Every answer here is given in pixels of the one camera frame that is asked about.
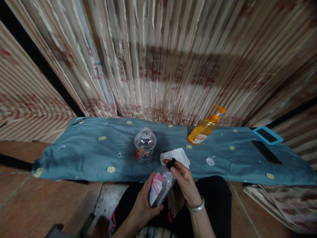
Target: hand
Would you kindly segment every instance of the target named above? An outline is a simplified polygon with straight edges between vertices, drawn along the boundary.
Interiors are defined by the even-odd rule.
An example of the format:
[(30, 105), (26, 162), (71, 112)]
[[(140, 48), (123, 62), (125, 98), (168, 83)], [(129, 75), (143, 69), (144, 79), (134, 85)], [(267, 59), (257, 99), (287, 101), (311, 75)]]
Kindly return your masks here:
[[(166, 164), (168, 161), (170, 160), (164, 159), (163, 163)], [(171, 172), (177, 179), (188, 205), (191, 208), (198, 207), (202, 203), (202, 200), (193, 180), (191, 171), (179, 161), (175, 162), (175, 167), (176, 168), (171, 168)]]
[(148, 194), (154, 174), (155, 172), (150, 175), (149, 179), (143, 185), (128, 216), (128, 218), (132, 219), (133, 223), (136, 224), (137, 230), (142, 229), (153, 217), (160, 214), (164, 207), (161, 205), (156, 208), (151, 208), (148, 202)]

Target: empty plastic bottle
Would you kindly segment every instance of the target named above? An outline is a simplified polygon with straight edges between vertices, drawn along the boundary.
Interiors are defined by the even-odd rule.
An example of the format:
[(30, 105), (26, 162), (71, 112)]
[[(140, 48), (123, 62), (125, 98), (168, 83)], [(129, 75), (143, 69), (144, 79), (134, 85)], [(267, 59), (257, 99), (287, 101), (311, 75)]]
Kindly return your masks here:
[(149, 127), (144, 127), (134, 138), (137, 148), (136, 159), (140, 164), (148, 164), (153, 157), (153, 149), (156, 145), (156, 136)]

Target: bangle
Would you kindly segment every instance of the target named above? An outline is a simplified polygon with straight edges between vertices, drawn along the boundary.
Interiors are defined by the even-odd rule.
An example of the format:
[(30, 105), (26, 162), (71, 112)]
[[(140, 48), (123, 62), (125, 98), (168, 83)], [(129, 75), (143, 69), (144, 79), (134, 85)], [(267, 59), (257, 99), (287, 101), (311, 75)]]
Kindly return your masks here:
[(201, 195), (200, 195), (200, 197), (201, 197), (202, 202), (201, 202), (201, 204), (200, 204), (198, 207), (196, 207), (196, 208), (191, 208), (191, 207), (189, 207), (189, 206), (188, 206), (188, 202), (186, 202), (187, 208), (188, 208), (188, 210), (189, 210), (190, 212), (199, 212), (199, 211), (201, 211), (201, 210), (204, 208), (204, 206), (205, 206), (205, 199), (204, 199)]

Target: black phone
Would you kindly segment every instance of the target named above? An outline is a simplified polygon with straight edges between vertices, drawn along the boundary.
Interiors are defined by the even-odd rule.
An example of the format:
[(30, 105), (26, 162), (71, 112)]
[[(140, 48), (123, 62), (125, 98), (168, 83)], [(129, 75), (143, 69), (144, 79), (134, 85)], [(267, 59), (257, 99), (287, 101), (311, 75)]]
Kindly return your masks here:
[(263, 142), (257, 140), (252, 140), (251, 142), (268, 162), (271, 164), (282, 164), (282, 162), (265, 146), (265, 144), (263, 144)]

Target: blue bedsheet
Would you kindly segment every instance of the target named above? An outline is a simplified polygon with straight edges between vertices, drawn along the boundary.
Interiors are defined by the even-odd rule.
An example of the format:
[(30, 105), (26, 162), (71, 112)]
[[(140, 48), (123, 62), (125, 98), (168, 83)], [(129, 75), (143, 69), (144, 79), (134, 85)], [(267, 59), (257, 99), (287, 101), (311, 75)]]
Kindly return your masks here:
[[(136, 160), (134, 137), (145, 126), (155, 133), (157, 144), (152, 162), (142, 165)], [(182, 147), (191, 162), (194, 179), (220, 175), (226, 180), (265, 185), (316, 184), (316, 173), (309, 164), (282, 143), (267, 145), (283, 163), (270, 164), (251, 143), (261, 139), (249, 128), (218, 127), (201, 145), (188, 149), (187, 135), (193, 128), (169, 128), (168, 124), (135, 118), (76, 117), (63, 135), (45, 149), (42, 158), (33, 163), (32, 172), (52, 180), (144, 182), (160, 166), (162, 152)], [(215, 165), (210, 166), (206, 158), (213, 156)], [(109, 167), (114, 167), (115, 172), (109, 173)]]

